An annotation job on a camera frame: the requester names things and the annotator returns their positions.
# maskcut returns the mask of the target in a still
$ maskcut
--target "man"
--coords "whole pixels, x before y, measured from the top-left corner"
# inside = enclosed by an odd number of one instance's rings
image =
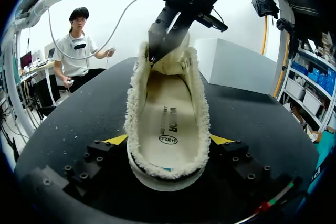
[[[98,49],[94,42],[83,32],[88,18],[89,11],[85,7],[75,9],[69,18],[71,29],[66,36],[58,40],[58,47],[67,55],[76,58],[84,58],[94,53],[97,59],[112,57],[114,54],[113,50],[105,52],[97,51]],[[69,88],[71,93],[104,71],[104,69],[89,69],[89,59],[71,59],[57,49],[55,50],[53,60],[55,61],[55,75],[63,82],[64,87]]]

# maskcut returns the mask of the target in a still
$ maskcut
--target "hand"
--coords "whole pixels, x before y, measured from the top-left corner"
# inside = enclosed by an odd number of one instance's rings
[[[105,57],[108,57],[108,58],[112,57],[113,54],[114,54],[114,52],[115,52],[115,49],[114,49],[114,48],[111,48],[111,49],[107,50],[107,51],[105,52]]]
[[[73,84],[68,84],[68,82],[67,81],[70,81],[71,80],[71,78],[69,78],[69,77],[66,77],[66,76],[64,76],[63,77],[63,85],[64,85],[64,87],[65,88],[70,88]]]

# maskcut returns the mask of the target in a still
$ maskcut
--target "glasses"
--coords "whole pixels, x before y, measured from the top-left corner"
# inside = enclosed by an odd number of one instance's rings
[[[85,18],[75,18],[74,21],[76,22],[86,22],[86,19]]]

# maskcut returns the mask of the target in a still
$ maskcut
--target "blue container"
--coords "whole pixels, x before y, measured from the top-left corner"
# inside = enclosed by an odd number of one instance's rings
[[[320,74],[317,83],[325,89],[327,84],[327,76]]]
[[[313,73],[308,73],[308,77],[312,79],[314,82],[317,82],[319,79],[319,76]]]
[[[332,95],[332,93],[334,92],[334,84],[331,84],[331,83],[327,83],[325,85],[325,90],[326,92],[328,92],[330,95]]]
[[[298,70],[300,73],[303,73],[305,76],[308,74],[308,70],[304,66],[296,62],[292,63],[292,68],[294,68],[295,70]]]
[[[335,77],[336,77],[336,72],[332,69],[328,69],[328,77],[332,78],[335,80]]]
[[[330,83],[334,86],[335,85],[335,79],[331,78],[330,76],[327,76],[327,83]]]
[[[313,68],[313,74],[318,76],[320,74],[320,70]]]

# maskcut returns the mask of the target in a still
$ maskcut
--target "shoe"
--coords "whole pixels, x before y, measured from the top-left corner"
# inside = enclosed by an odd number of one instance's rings
[[[187,34],[153,67],[148,44],[142,44],[128,90],[129,163],[138,180],[154,190],[191,185],[208,161],[208,104],[196,50],[188,44]]]

